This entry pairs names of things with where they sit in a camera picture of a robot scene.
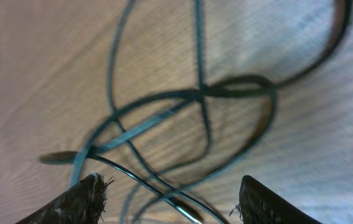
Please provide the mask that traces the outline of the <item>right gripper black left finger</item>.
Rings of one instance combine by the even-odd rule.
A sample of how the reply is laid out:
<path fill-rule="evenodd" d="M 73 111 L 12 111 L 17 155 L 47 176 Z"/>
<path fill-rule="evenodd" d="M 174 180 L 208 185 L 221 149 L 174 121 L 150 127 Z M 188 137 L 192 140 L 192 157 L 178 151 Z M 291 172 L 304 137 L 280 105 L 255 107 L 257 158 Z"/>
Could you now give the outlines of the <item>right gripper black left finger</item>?
<path fill-rule="evenodd" d="M 93 172 L 16 224 L 97 224 L 113 182 Z"/>

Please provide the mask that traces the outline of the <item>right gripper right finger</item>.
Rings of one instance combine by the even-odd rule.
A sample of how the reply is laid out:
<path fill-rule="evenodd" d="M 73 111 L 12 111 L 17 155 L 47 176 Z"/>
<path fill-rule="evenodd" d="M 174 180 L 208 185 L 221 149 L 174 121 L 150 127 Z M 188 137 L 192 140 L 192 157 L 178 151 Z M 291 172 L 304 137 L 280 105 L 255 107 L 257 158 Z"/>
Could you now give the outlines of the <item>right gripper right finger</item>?
<path fill-rule="evenodd" d="M 319 224 L 250 175 L 242 177 L 235 209 L 246 224 Z"/>

